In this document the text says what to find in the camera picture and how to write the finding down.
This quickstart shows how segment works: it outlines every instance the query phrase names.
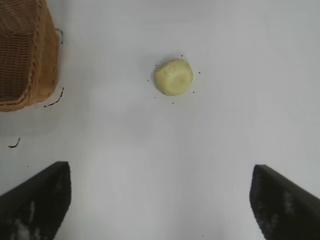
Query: woven basket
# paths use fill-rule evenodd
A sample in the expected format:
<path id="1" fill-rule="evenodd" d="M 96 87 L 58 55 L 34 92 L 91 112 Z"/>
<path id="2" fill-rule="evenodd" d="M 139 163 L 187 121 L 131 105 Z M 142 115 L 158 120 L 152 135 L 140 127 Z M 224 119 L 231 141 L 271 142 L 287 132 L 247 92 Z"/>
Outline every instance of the woven basket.
<path id="1" fill-rule="evenodd" d="M 0 0 L 0 111 L 44 101 L 57 79 L 59 36 L 45 0 Z"/>

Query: black marker line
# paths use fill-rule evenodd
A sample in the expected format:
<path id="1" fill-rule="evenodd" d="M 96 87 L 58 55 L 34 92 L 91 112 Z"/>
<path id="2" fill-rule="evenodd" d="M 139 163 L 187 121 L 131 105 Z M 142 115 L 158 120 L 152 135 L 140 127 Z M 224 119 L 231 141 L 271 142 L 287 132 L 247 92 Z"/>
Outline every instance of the black marker line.
<path id="1" fill-rule="evenodd" d="M 56 28 L 55 30 L 61 34 L 61 44 L 64 44 L 64 32 L 59 28 Z"/>
<path id="2" fill-rule="evenodd" d="M 16 145 L 13 145 L 13 146 L 9 145 L 8 147 L 11 148 L 11 149 L 16 148 L 20 143 L 20 139 L 21 139 L 21 137 L 19 137 L 18 142 L 16 143 Z"/>
<path id="3" fill-rule="evenodd" d="M 64 90 L 65 90 L 65 88 L 63 87 L 63 88 L 62 88 L 62 91 L 61 91 L 61 94 L 60 94 L 60 97 L 58 98 L 57 101 L 55 101 L 55 102 L 53 102 L 53 103 L 51 103 L 51 104 L 49 104 L 49 105 L 43 106 L 43 107 L 46 108 L 46 107 L 50 107 L 50 106 L 52 106 L 52 105 L 57 104 L 57 103 L 60 101 L 60 99 L 62 98 L 62 94 L 64 94 Z"/>

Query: white table surface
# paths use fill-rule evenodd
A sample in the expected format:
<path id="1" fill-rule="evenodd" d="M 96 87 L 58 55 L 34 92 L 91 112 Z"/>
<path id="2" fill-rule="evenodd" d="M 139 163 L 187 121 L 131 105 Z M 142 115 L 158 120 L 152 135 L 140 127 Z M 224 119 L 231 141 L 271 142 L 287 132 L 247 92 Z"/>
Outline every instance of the white table surface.
<path id="1" fill-rule="evenodd" d="M 57 240 L 262 240 L 255 164 L 320 197 L 319 0 L 48 6 L 63 97 L 0 113 L 0 193 L 69 161 Z M 181 55 L 192 86 L 164 96 L 152 72 Z"/>

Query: white speck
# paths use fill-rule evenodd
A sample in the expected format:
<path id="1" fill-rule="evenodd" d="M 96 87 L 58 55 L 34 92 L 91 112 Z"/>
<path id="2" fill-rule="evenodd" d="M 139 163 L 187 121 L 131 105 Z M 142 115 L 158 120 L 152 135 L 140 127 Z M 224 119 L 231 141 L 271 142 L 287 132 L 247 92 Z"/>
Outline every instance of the white speck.
<path id="1" fill-rule="evenodd" d="M 295 214 L 294 198 L 288 191 L 283 192 L 283 206 L 286 214 Z"/>
<path id="2" fill-rule="evenodd" d="M 37 227 L 37 228 L 34 230 L 34 238 L 33 238 L 33 240 L 40 240 L 40 239 L 41 239 L 40 229 Z"/>
<path id="3" fill-rule="evenodd" d="M 11 218 L 10 218 L 10 219 L 7 219 L 7 220 L 5 221 L 5 223 L 11 225 L 11 224 L 12 224 L 12 219 L 11 219 Z"/>
<path id="4" fill-rule="evenodd" d="M 258 210 L 261 210 L 261 209 L 265 208 L 265 205 L 261 201 L 258 201 L 257 204 L 256 204 L 256 208 Z"/>
<path id="5" fill-rule="evenodd" d="M 257 223 L 258 223 L 258 225 L 259 225 L 260 227 L 263 227 L 263 226 L 265 225 L 265 221 L 263 221 L 263 220 L 260 219 L 260 218 L 257 218 L 256 221 L 257 221 Z"/>
<path id="6" fill-rule="evenodd" d="M 31 204 L 30 204 L 29 223 L 32 223 L 32 221 L 34 220 L 35 210 L 36 210 L 35 201 L 32 201 Z"/>
<path id="7" fill-rule="evenodd" d="M 57 184 L 55 186 L 55 190 L 54 190 L 55 194 L 63 189 L 61 182 L 62 182 L 62 174 L 59 176 L 58 182 L 57 182 Z"/>
<path id="8" fill-rule="evenodd" d="M 14 232 L 11 233 L 10 240 L 16 240 L 16 234 Z"/>
<path id="9" fill-rule="evenodd" d="M 277 224 L 279 223 L 279 217 L 277 214 L 273 215 L 272 218 L 271 218 L 271 225 L 272 225 L 272 228 L 274 229 Z"/>
<path id="10" fill-rule="evenodd" d="M 20 219 L 15 220 L 15 225 L 17 227 L 16 240 L 30 240 L 30 232 L 26 225 L 21 223 Z"/>

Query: dough ball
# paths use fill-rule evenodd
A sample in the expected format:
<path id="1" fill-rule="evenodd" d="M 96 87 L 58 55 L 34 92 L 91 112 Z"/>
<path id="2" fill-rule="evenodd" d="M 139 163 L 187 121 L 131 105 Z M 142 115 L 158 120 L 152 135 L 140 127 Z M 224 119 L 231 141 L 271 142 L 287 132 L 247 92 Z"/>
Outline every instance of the dough ball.
<path id="1" fill-rule="evenodd" d="M 191 85 L 194 74 L 183 59 L 167 62 L 154 73 L 155 85 L 168 96 L 183 94 Z"/>

